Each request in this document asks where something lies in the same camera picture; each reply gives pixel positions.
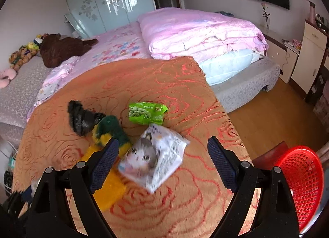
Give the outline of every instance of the light blue pillow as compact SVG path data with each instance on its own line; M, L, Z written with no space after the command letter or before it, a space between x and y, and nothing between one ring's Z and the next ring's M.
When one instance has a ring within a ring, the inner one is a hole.
M255 57L251 49L230 51L224 55L208 59L199 64L206 74L207 83L217 85L247 68Z

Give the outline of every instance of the red plastic basket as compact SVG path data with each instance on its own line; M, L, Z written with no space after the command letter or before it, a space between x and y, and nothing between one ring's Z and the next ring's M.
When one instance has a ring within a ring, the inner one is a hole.
M302 231L315 214L320 203L324 175L320 159L305 146L288 150L275 164L286 177L297 210L299 231Z

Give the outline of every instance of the drawer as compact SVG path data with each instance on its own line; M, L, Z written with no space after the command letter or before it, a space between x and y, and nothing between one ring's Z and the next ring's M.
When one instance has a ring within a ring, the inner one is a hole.
M286 63L287 52L269 40L266 40L266 42L269 45L268 57L282 67Z
M280 78L285 82L288 83L290 77L292 75L292 71L295 68L295 64L297 61L298 55L290 49L287 49L287 54L285 58L285 62L282 64L281 70L282 74L280 74Z
M327 37L321 33L317 28L314 28L312 25L309 25L307 22L305 23L305 31L304 37L307 37L311 40L314 44L318 47L322 48L323 50L326 49L327 45Z

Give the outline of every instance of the white snack bag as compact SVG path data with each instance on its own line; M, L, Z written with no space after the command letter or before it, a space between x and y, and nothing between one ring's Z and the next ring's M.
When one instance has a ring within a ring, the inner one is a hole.
M118 170L154 193L182 164L184 149L189 143L175 131L150 124L122 158Z

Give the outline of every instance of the brown teddy bear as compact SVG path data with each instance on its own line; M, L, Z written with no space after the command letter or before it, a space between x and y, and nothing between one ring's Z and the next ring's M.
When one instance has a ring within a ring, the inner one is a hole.
M31 51L26 46L21 46L18 51L15 51L10 55L9 63L10 68L18 71L23 64L29 62L29 60L37 54L37 50L32 49Z
M60 39L60 34L50 34L43 40L40 54L45 67L55 68L72 56L82 56L97 43L97 39L84 41L72 37Z

